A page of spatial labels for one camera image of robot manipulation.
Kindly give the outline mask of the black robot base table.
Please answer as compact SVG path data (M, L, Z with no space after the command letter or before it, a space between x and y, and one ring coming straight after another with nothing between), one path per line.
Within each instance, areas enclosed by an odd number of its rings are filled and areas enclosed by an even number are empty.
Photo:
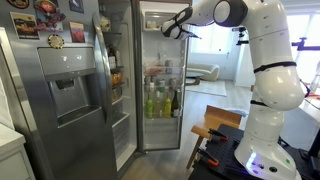
M228 139L224 140L221 136L214 137L206 142L205 150L219 161L219 165L214 167L197 160L188 180L260 180L246 172L234 156L244 131L221 125L218 132ZM318 158L310 156L308 151L289 146L283 139L279 140L279 144L293 157L302 180L320 180Z

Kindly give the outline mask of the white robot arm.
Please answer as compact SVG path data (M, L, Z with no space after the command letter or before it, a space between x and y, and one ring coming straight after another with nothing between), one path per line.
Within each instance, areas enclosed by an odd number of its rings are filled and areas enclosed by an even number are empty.
M255 76L249 117L236 160L263 180L301 180L293 158L278 144L284 113L305 98L292 58L287 15L279 0L202 0L160 25L167 38L194 34L187 25L243 26L248 31Z

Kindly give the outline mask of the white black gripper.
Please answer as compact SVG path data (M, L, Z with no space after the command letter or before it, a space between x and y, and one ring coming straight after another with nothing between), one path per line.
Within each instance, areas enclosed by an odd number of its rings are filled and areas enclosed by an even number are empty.
M174 15L161 25L161 32L167 38L184 40L192 36L192 33L183 28L192 17L193 9L187 7Z

